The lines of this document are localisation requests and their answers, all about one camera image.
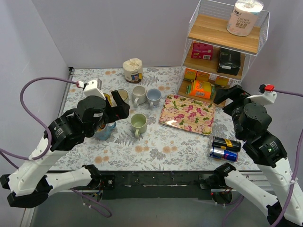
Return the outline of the yellow ceramic mug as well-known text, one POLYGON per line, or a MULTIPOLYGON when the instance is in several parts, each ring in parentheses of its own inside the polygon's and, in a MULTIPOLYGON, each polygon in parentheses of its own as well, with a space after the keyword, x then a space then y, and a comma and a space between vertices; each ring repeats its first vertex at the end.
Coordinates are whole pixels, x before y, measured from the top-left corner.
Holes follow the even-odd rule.
POLYGON ((110 95, 107 93, 104 93, 104 96, 105 96, 106 100, 109 102, 109 104, 112 105, 110 95))

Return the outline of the speckled white ceramic mug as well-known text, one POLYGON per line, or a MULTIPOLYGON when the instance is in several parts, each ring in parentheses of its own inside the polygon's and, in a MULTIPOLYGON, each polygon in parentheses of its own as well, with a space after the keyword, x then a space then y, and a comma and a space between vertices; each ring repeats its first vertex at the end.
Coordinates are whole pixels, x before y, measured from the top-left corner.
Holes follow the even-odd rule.
POLYGON ((135 86, 132 90, 132 99, 135 107, 146 102, 147 90, 143 86, 135 86))

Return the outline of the blue ceramic mug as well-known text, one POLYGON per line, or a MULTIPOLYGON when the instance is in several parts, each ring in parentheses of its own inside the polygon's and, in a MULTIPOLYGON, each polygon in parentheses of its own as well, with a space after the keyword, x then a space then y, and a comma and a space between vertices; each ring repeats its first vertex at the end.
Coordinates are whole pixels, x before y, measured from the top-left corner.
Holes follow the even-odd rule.
POLYGON ((106 141, 111 136, 112 131, 116 128, 116 122, 108 123, 104 128, 96 131, 94 137, 98 140, 106 141))

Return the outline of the green ceramic mug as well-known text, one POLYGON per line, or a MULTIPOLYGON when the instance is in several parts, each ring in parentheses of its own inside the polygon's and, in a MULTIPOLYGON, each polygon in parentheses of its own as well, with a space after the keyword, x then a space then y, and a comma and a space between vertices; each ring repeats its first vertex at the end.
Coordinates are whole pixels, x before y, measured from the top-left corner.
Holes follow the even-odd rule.
POLYGON ((147 118, 142 113, 134 114, 131 117, 131 126, 134 131, 135 137, 138 138, 140 135, 146 132, 147 130, 147 118))

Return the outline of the grey ceramic mug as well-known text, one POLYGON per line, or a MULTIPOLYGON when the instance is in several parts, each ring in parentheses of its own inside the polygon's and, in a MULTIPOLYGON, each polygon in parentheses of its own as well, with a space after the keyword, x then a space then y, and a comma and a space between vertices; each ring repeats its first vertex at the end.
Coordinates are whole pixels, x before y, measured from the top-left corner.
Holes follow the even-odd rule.
POLYGON ((149 102, 150 108, 156 108, 160 103, 161 92, 156 88, 150 89, 146 93, 146 98, 149 102))

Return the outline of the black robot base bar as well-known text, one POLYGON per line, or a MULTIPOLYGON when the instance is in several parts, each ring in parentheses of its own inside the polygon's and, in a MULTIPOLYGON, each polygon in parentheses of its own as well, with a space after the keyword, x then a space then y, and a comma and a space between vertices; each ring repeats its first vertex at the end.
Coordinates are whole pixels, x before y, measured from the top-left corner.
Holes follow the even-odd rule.
POLYGON ((232 190, 213 171, 101 171, 98 189, 105 200, 194 198, 230 203, 232 190))

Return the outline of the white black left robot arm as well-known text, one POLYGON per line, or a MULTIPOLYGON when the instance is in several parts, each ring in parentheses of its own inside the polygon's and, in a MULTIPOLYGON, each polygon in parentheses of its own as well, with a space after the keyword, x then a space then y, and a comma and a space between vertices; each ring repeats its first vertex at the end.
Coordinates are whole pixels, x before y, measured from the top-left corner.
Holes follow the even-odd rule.
POLYGON ((112 96, 116 106, 99 96, 88 96, 78 102, 77 107, 66 111, 48 127, 51 135, 45 134, 29 160, 14 173, 2 175, 2 188, 10 190, 7 200, 11 207, 33 208, 57 192, 75 187, 96 189, 104 177, 94 165, 59 174, 48 173, 49 169, 75 146, 91 138, 95 132, 108 123, 114 123, 129 116, 130 106, 122 100, 118 91, 112 96))

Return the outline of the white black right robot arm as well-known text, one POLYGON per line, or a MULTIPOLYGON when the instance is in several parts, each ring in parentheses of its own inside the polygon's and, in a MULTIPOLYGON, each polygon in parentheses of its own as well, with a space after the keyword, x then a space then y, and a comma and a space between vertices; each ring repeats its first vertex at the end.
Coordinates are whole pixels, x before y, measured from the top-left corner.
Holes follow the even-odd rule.
POLYGON ((266 105, 273 104, 279 90, 262 84, 259 94, 250 95, 235 85, 216 91, 214 103, 227 99, 231 103, 223 111, 232 117, 235 137, 267 178, 273 194, 255 185, 233 165, 225 163, 199 183, 205 188, 229 187, 258 207, 273 227, 300 227, 303 224, 303 191, 297 181, 297 168, 291 168, 281 141, 268 131, 272 118, 266 105))

